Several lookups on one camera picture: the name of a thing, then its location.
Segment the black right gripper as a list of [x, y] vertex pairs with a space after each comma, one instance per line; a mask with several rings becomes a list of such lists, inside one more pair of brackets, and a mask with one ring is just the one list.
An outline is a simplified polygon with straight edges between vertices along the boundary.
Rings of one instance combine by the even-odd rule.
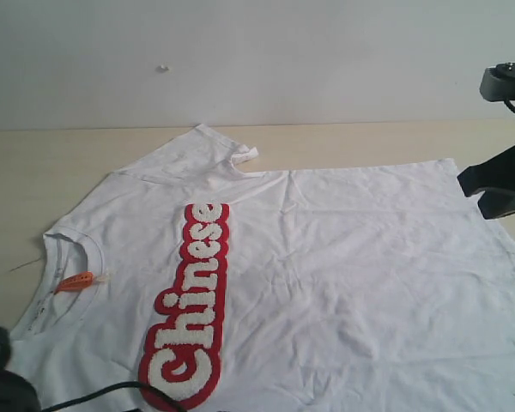
[[481, 164], [465, 168], [457, 176], [466, 197], [482, 192], [478, 207], [486, 220], [515, 214], [515, 190], [503, 189], [509, 180], [515, 186], [515, 146], [511, 150], [509, 160], [504, 154], [499, 154]]

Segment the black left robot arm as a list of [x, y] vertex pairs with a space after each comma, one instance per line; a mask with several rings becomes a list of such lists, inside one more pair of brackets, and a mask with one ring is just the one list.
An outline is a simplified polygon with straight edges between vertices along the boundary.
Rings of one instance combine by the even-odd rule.
[[0, 411], [41, 411], [34, 387], [23, 377], [6, 369], [11, 355], [9, 333], [0, 326]]

